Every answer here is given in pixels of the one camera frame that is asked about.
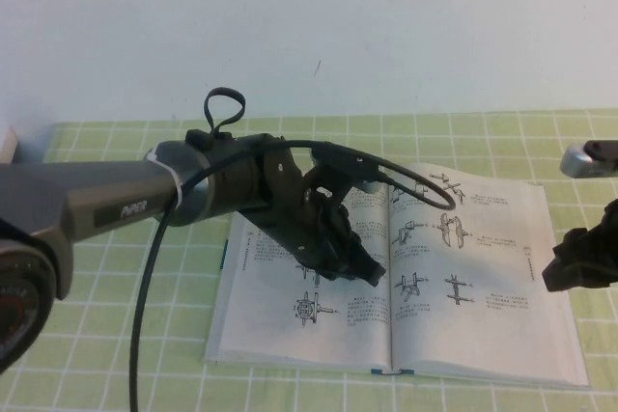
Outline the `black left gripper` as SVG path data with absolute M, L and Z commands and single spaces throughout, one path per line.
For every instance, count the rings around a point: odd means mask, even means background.
M 261 161 L 265 204 L 241 214 L 327 280 L 361 280 L 376 288 L 386 269 L 365 249 L 342 204 L 351 178 L 324 160 L 302 174 L 288 149 L 268 151 Z

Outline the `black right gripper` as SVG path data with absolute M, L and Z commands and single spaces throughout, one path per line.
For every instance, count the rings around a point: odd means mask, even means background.
M 601 265 L 604 252 L 617 258 L 617 203 L 604 208 L 599 227 L 568 231 L 553 248 L 554 259 L 543 270 L 542 277 L 549 292 L 572 288 L 608 288 L 617 282 L 617 267 Z

